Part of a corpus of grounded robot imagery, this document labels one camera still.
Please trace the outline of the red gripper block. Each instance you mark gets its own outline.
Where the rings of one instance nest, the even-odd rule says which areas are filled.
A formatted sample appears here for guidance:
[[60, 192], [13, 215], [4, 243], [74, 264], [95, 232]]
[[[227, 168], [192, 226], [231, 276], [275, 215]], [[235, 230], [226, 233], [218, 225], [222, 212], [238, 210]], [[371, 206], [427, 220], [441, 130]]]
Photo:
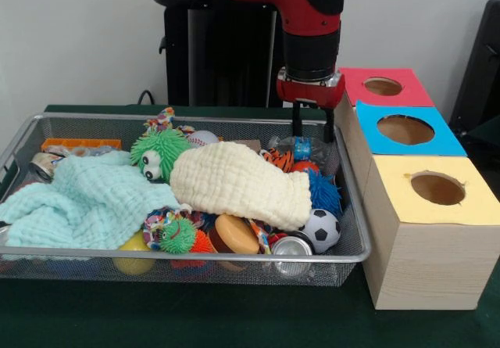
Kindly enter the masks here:
[[345, 75], [340, 71], [321, 81], [298, 81], [292, 79], [282, 67], [277, 75], [277, 95], [284, 102], [293, 103], [292, 135], [302, 137], [300, 103], [308, 103], [322, 108], [326, 123], [323, 127], [323, 141], [332, 143], [334, 134], [334, 108], [345, 93]]

